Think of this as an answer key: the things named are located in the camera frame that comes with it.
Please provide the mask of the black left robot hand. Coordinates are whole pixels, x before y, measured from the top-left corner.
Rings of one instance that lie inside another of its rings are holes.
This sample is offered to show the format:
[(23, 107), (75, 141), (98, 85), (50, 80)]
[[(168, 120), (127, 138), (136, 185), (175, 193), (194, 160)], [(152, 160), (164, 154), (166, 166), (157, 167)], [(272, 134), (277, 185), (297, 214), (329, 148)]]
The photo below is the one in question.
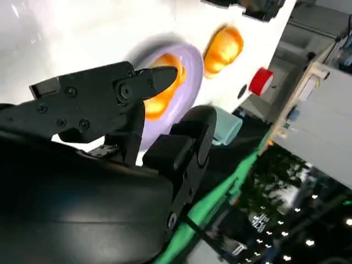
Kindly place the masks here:
[(244, 8), (243, 15), (264, 22), (275, 18), (285, 4), (285, 0), (209, 0), (205, 2), (222, 8), (230, 6)]

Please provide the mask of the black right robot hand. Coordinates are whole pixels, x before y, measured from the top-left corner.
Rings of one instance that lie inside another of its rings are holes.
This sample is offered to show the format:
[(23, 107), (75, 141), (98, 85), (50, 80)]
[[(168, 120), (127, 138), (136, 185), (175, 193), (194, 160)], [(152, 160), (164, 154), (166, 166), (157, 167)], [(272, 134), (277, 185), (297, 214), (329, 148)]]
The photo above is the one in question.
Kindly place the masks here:
[(119, 62), (1, 105), (1, 263), (148, 263), (163, 250), (203, 179), (217, 120), (193, 107), (136, 165), (144, 101), (177, 75)]

